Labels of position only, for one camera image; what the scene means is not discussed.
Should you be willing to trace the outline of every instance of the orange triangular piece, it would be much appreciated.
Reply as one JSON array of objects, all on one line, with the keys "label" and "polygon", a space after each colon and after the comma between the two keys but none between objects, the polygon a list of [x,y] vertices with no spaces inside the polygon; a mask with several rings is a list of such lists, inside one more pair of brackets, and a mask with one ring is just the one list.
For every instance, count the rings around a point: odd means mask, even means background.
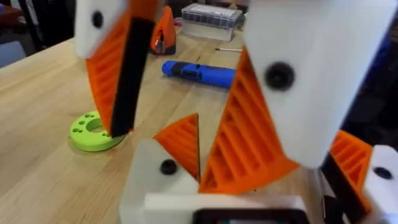
[{"label": "orange triangular piece", "polygon": [[199,192],[238,194],[267,185],[297,167],[284,156],[244,50]]},{"label": "orange triangular piece", "polygon": [[198,114],[192,114],[161,130],[154,137],[164,149],[199,180]]},{"label": "orange triangular piece", "polygon": [[362,191],[372,150],[372,146],[345,131],[337,133],[330,149],[330,155],[366,210],[370,210],[371,207]]}]

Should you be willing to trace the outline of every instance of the green 3d-printed washer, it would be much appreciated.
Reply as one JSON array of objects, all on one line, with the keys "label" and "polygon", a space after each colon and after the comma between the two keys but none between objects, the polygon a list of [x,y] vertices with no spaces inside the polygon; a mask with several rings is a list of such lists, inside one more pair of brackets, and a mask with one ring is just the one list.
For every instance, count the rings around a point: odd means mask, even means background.
[{"label": "green 3d-printed washer", "polygon": [[88,152],[111,149],[123,140],[124,136],[112,138],[105,130],[93,132],[102,126],[100,114],[98,111],[92,111],[73,122],[70,126],[69,136],[78,149]]}]

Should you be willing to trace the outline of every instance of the black bolt head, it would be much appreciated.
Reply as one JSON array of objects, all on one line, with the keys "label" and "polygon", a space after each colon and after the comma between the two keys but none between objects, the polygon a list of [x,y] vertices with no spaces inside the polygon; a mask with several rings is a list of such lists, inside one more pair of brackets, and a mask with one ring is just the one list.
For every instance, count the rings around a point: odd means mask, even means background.
[{"label": "black bolt head", "polygon": [[166,159],[160,165],[160,172],[164,175],[173,175],[177,171],[177,163],[172,159]]},{"label": "black bolt head", "polygon": [[91,22],[95,28],[100,29],[104,22],[104,16],[100,11],[95,11],[91,17]]},{"label": "black bolt head", "polygon": [[266,70],[265,80],[273,90],[287,90],[294,81],[293,68],[284,62],[276,62]]},{"label": "black bolt head", "polygon": [[392,180],[394,178],[391,172],[384,167],[376,167],[373,169],[373,172],[377,174],[379,177],[386,180]]}]

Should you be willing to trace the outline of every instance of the clear plastic box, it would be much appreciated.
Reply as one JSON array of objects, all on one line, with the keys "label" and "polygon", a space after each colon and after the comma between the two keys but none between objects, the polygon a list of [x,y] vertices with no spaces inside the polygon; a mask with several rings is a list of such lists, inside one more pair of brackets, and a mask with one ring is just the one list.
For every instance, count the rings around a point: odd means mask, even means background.
[{"label": "clear plastic box", "polygon": [[193,3],[182,9],[182,19],[207,26],[232,29],[242,11]]}]

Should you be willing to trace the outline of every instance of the wooden workbench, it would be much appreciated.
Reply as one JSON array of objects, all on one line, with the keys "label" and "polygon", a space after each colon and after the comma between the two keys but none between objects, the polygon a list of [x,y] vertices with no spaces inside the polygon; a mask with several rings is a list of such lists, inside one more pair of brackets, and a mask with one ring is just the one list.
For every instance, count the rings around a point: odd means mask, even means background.
[{"label": "wooden workbench", "polygon": [[[150,55],[141,86],[136,130],[102,153],[81,152],[70,125],[95,110],[84,61],[69,40],[0,70],[0,223],[118,223],[118,204],[134,147],[166,125],[198,112],[201,154],[210,150],[227,90],[165,78],[161,65],[181,60],[235,68],[239,54],[216,47],[231,42],[178,35],[177,53]],[[296,170],[258,192],[300,194],[320,214],[312,172]]]}]

